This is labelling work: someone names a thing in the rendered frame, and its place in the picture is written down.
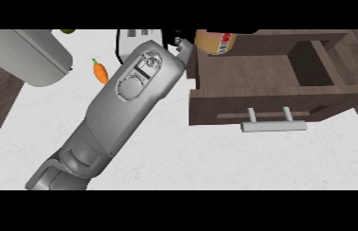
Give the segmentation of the tan can with red label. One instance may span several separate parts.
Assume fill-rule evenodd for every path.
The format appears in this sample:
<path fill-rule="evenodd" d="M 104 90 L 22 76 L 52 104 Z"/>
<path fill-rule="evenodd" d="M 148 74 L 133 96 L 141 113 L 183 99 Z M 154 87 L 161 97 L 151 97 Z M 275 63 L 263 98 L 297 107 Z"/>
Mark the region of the tan can with red label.
<path fill-rule="evenodd" d="M 232 49 L 235 41 L 237 35 L 234 33 L 209 32 L 206 29 L 195 32 L 195 46 L 210 55 L 225 54 Z"/>

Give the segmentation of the brown wooden drawer box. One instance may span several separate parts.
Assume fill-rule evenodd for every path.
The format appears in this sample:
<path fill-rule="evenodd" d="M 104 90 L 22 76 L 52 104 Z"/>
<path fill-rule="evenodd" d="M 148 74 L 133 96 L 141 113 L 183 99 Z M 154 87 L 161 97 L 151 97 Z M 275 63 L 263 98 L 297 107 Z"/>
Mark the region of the brown wooden drawer box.
<path fill-rule="evenodd" d="M 345 29 L 260 29 L 237 36 L 223 55 L 192 51 L 197 89 L 328 86 L 343 82 L 327 51 Z"/>

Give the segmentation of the white appliance with dark slots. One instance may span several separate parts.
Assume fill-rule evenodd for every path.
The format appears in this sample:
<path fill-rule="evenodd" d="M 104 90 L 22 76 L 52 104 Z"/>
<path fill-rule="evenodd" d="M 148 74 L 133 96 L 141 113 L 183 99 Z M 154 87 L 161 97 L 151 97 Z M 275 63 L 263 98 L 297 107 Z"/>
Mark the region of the white appliance with dark slots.
<path fill-rule="evenodd" d="M 138 46 L 152 40 L 163 44 L 163 32 L 158 29 L 120 29 L 115 35 L 115 56 L 124 62 Z"/>

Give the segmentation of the pale grey rounded appliance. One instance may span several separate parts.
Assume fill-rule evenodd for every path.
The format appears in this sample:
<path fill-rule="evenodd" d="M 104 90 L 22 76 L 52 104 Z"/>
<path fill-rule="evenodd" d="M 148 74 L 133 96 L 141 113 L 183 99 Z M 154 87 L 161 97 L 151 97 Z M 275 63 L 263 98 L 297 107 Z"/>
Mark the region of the pale grey rounded appliance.
<path fill-rule="evenodd" d="M 56 83 L 73 56 L 49 29 L 0 29 L 0 68 L 36 87 Z"/>

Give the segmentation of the brown wooden panel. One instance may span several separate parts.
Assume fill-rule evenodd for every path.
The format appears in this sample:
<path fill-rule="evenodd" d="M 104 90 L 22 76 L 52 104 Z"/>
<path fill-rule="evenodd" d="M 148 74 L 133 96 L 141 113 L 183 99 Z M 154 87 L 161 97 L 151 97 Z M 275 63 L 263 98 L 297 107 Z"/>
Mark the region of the brown wooden panel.
<path fill-rule="evenodd" d="M 24 81 L 0 68 L 0 127 L 3 126 Z"/>

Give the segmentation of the brown wooden drawer front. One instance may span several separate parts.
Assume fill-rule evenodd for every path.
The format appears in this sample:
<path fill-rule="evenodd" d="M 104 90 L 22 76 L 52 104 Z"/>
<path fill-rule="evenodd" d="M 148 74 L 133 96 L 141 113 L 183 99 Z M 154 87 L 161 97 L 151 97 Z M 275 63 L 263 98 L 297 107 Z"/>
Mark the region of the brown wooden drawer front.
<path fill-rule="evenodd" d="M 249 121 L 247 109 L 259 121 L 286 119 L 320 122 L 358 106 L 358 86 L 299 86 L 191 90 L 189 124 L 223 125 Z"/>

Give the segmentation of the orange carrot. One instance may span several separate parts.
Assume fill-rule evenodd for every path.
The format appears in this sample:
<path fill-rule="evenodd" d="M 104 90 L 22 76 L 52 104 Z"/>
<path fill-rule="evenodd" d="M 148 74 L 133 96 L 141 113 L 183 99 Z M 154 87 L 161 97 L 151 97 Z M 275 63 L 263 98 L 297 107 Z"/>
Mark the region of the orange carrot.
<path fill-rule="evenodd" d="M 110 80 L 107 68 L 96 60 L 92 60 L 92 62 L 93 62 L 93 66 L 92 66 L 93 75 L 96 76 L 98 80 L 104 84 L 107 84 Z"/>

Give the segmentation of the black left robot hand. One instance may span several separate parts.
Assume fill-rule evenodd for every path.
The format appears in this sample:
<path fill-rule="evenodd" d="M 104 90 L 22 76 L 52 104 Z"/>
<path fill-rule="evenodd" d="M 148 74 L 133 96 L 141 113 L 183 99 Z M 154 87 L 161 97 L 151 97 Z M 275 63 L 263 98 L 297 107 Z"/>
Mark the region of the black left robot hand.
<path fill-rule="evenodd" d="M 209 28 L 207 32 L 210 33 L 234 33 L 234 34 L 253 34 L 257 32 L 257 28 Z M 163 44 L 164 46 L 176 46 L 176 39 L 186 39 L 191 43 L 194 43 L 194 37 L 197 29 L 185 28 L 185 29 L 163 29 Z"/>

